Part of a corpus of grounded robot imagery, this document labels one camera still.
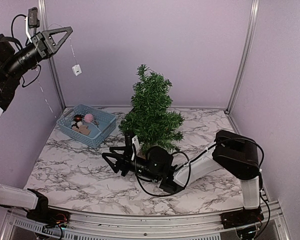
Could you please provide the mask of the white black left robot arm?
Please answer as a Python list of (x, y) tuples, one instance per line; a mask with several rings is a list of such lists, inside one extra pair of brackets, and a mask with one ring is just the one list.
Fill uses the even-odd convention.
[[(43, 60), (53, 57), (72, 34), (70, 26), (38, 32), (30, 38), (30, 43), (20, 50), (12, 44), (21, 45), (12, 36), (0, 34), (0, 131), (8, 137), (16, 133), (16, 126), (8, 120), (6, 111), (11, 105), (20, 80)], [(50, 223), (59, 213), (49, 207), (48, 198), (34, 189), (19, 188), (15, 184), (0, 183), (0, 206), (19, 208), (26, 211), (26, 217), (41, 223)]]

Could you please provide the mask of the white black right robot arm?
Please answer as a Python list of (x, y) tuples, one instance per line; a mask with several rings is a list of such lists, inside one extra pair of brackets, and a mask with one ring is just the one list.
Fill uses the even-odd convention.
[(242, 224), (248, 224), (257, 216), (261, 204), (261, 166), (265, 153), (253, 139), (220, 130), (212, 144), (194, 159), (188, 158), (186, 163), (178, 166), (173, 165), (174, 156), (182, 154), (182, 151), (169, 153), (154, 145), (145, 152), (144, 157), (140, 157), (137, 135), (128, 132), (124, 137), (124, 146), (110, 147), (109, 152), (102, 153), (102, 158), (115, 173), (121, 173), (124, 177), (128, 172), (133, 172), (138, 183), (157, 183), (164, 191), (163, 197), (169, 197), (209, 173), (224, 169), (240, 181), (243, 209), (238, 212), (237, 219)]

